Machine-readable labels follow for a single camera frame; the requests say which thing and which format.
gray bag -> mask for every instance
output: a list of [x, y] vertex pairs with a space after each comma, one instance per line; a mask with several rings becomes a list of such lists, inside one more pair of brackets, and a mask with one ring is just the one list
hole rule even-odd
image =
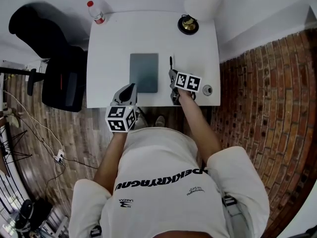
[[221, 198], [223, 213], [226, 219], [230, 238], [253, 238], [253, 227], [250, 213], [246, 205], [238, 202], [234, 197], [226, 194], [219, 182], [216, 170], [208, 169], [209, 175], [217, 184]]

chair backrest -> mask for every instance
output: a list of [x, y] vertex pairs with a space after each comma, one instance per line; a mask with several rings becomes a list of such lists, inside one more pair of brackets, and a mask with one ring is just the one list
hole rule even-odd
[[54, 22], [42, 19], [25, 5], [11, 17], [9, 31], [28, 44], [41, 58], [67, 57], [69, 44]]

black and gold lamp base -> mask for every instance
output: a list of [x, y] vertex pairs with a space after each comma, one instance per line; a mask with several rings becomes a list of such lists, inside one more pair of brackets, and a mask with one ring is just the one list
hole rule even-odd
[[190, 15], [182, 15], [177, 23], [179, 31], [183, 34], [193, 35], [199, 29], [199, 24], [197, 20], [192, 18]]

forearm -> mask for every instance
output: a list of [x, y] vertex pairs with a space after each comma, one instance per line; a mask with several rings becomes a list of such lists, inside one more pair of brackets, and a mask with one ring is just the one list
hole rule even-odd
[[103, 161], [101, 162], [94, 180], [102, 187], [113, 193], [114, 182], [118, 173], [118, 165], [123, 153], [127, 133], [115, 133], [107, 147]]
[[181, 96], [179, 102], [182, 105], [198, 151], [203, 161], [207, 163], [212, 154], [222, 150], [220, 141], [207, 123], [201, 109], [191, 97]]

person's foot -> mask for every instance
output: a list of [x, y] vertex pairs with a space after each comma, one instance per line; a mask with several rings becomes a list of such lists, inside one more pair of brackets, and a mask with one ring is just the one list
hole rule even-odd
[[154, 127], [165, 127], [165, 118], [164, 116], [159, 116], [154, 124]]
[[137, 120], [135, 121], [131, 130], [143, 129], [148, 126], [148, 122], [146, 121], [145, 117], [143, 116], [142, 112], [137, 108]]

